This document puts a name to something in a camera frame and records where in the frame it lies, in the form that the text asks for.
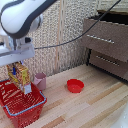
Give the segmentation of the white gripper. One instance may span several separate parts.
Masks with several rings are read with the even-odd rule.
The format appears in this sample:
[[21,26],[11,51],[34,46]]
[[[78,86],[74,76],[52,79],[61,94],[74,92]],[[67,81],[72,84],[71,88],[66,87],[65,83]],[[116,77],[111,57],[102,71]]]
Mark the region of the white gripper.
[[[34,46],[32,43],[23,44],[18,50],[9,50],[5,45],[0,44],[0,66],[8,65],[14,62],[20,62],[23,65],[23,61],[28,58],[32,58],[35,55]],[[15,65],[12,64],[13,75],[16,75]]]

